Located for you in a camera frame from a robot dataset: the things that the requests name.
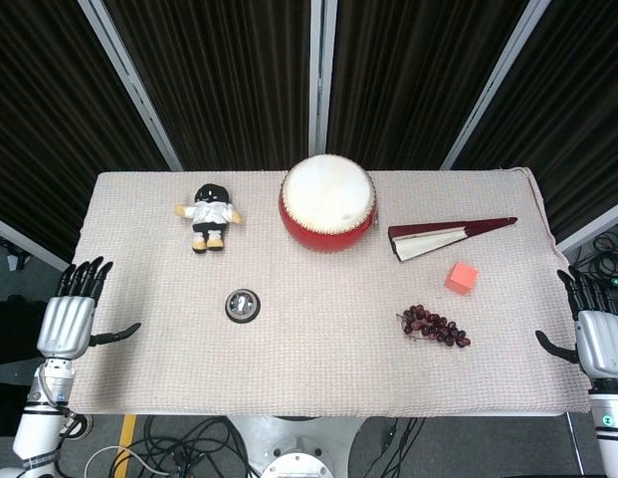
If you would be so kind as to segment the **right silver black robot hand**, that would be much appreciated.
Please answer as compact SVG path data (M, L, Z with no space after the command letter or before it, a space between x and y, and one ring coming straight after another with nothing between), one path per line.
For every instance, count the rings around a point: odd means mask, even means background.
M547 335L534 332L551 356L577 364L594 389L618 388L618 313L607 287L573 267L559 270L575 332L575 346L565 349Z

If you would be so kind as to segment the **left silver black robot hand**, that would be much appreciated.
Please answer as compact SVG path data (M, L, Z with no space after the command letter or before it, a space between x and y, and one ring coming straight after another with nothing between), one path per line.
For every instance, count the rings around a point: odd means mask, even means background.
M93 334L95 312L112 266L112 261L99 256L71 264L63 272L39 332L37 349L43 357L74 360L88 348L124 341L140 329L141 323L134 323L120 332Z

